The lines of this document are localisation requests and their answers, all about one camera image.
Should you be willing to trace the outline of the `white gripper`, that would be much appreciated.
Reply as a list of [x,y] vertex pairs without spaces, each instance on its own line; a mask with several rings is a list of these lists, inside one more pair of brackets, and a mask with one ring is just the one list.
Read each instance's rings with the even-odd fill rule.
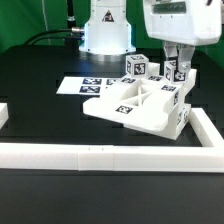
[[164,40],[165,62],[177,66],[178,59],[179,72],[191,69],[194,46],[221,36],[220,0],[143,0],[143,12],[148,36]]

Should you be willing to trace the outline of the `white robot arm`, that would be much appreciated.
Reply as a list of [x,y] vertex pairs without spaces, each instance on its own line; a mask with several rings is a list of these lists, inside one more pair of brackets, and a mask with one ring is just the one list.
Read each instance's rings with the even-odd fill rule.
[[[178,70],[190,69],[196,46],[215,44],[221,36],[220,0],[142,0],[147,34],[164,42],[166,56]],[[91,0],[80,50],[94,55],[133,52],[126,0]]]

